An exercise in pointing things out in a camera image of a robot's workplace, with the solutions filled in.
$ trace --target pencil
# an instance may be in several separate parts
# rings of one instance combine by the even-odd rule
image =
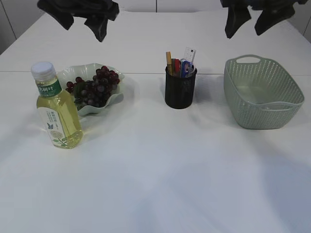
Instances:
[[[167,63],[167,69],[169,71],[169,74],[174,75],[171,52],[166,52],[166,63]]]

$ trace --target bottle cap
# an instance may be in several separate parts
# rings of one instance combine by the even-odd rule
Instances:
[[[51,62],[38,62],[31,67],[31,73],[36,81],[48,81],[55,78],[56,71]]]

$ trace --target green label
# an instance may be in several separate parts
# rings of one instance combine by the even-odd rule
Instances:
[[[40,95],[43,97],[56,96],[58,93],[62,91],[62,88],[60,87],[58,80],[51,85],[37,86],[37,87],[38,87]]]

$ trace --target black mesh pen holder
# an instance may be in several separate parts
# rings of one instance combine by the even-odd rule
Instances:
[[[165,102],[175,109],[188,108],[192,104],[197,69],[191,77],[179,78],[168,73],[167,67],[165,81]]]

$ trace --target green basket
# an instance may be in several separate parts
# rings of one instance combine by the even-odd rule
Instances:
[[[260,61],[238,63],[246,57]],[[297,83],[279,63],[256,55],[226,62],[224,90],[233,117],[247,129],[279,129],[305,100]]]

